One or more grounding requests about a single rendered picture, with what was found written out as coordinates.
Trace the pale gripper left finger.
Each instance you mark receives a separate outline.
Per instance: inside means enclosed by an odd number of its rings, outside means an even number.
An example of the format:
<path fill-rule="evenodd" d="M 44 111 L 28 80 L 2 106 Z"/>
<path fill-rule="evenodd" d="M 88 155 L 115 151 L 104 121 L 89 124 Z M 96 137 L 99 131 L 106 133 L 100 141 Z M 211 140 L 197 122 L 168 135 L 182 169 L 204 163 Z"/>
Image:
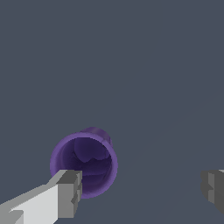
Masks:
<path fill-rule="evenodd" d="M 73 218 L 82 194 L 82 171 L 60 170 L 47 184 L 0 205 L 0 224 L 54 224 Z"/>

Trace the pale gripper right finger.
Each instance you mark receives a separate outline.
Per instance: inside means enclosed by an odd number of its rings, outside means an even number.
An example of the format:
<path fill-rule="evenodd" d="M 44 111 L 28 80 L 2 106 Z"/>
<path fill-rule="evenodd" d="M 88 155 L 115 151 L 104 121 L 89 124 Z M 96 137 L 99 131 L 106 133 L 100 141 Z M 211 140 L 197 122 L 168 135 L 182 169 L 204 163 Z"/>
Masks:
<path fill-rule="evenodd" d="M 224 214 L 224 170 L 202 171 L 200 178 L 203 196 Z"/>

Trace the purple cup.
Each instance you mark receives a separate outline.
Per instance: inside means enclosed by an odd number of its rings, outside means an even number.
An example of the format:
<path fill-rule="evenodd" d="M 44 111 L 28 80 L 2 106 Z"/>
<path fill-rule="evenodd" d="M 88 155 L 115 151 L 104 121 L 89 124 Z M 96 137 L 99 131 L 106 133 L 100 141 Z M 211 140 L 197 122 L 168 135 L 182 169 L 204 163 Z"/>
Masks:
<path fill-rule="evenodd" d="M 118 161 L 109 134 L 89 127 L 61 139 L 52 151 L 50 173 L 82 171 L 83 199 L 105 193 L 116 179 Z"/>

